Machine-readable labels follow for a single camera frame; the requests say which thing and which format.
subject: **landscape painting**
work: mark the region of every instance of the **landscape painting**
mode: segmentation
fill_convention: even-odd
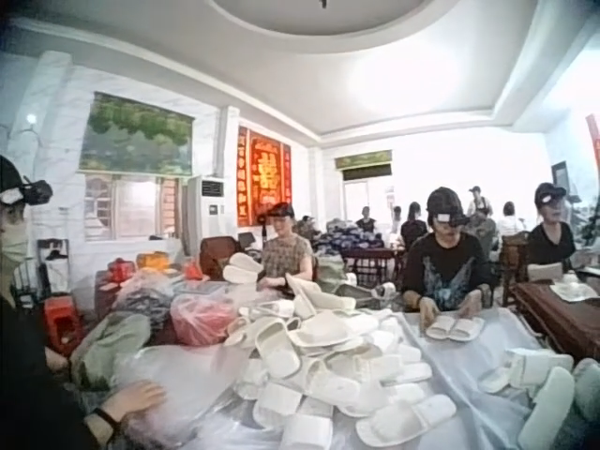
[[[96,92],[79,169],[191,176],[193,120],[178,112]]]

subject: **baseball cap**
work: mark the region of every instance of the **baseball cap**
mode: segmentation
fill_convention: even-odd
[[[289,203],[281,202],[273,206],[267,216],[271,218],[295,218],[295,213]]]
[[[541,208],[552,202],[563,199],[566,196],[566,189],[564,187],[554,186],[552,183],[542,183],[535,190],[533,202],[535,206]]]
[[[462,211],[460,198],[450,187],[438,187],[427,199],[429,218],[449,222],[452,226],[465,225],[469,218]]]
[[[53,189],[43,180],[31,183],[6,157],[0,156],[0,203],[12,205],[24,202],[30,205],[50,201]]]

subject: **air conditioner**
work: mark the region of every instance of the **air conditioner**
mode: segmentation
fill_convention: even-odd
[[[198,254],[204,238],[227,235],[224,185],[223,179],[208,176],[187,180],[187,242],[192,255]]]

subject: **red plastic bag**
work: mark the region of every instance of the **red plastic bag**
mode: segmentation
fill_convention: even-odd
[[[182,344],[205,347],[227,337],[227,325],[237,317],[233,305],[215,297],[184,293],[171,304],[171,319]]]

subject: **black t-shirt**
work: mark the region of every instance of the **black t-shirt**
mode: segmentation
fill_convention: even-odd
[[[367,220],[360,219],[356,221],[356,226],[367,233],[375,233],[375,219],[368,218]]]
[[[75,399],[46,366],[44,344],[19,311],[0,297],[2,373],[0,448],[96,450]]]
[[[410,249],[414,241],[428,233],[428,225],[423,220],[408,220],[400,227],[400,235],[406,249]]]
[[[541,223],[529,233],[527,254],[530,264],[562,263],[565,268],[568,268],[570,266],[568,259],[573,253],[575,253],[573,233],[564,222],[561,222],[561,240],[558,244],[548,239]]]
[[[442,311],[458,309],[467,293],[489,284],[489,266],[479,240],[462,233],[458,245],[444,248],[433,233],[409,251],[402,291],[415,291],[435,301]]]

